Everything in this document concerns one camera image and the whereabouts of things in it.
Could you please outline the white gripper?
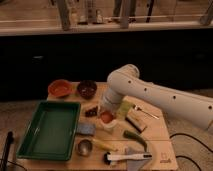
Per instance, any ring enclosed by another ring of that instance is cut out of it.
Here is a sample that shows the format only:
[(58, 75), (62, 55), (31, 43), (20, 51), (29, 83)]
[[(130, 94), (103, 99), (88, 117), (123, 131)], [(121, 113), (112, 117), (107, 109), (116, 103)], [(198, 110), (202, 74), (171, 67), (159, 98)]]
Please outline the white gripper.
[(114, 93), (106, 91), (102, 94), (99, 101), (99, 113), (105, 111), (110, 112), (112, 115), (116, 113), (121, 104), (121, 96)]

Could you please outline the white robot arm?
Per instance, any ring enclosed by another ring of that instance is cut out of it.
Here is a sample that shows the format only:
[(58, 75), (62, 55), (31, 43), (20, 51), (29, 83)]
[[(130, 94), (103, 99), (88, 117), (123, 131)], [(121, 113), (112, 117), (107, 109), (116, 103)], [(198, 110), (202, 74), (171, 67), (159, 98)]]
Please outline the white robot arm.
[(107, 89), (102, 94), (101, 106), (117, 110), (123, 98), (130, 96), (182, 117), (213, 134), (213, 98), (145, 82), (139, 76), (140, 72), (133, 64), (112, 71), (107, 77)]

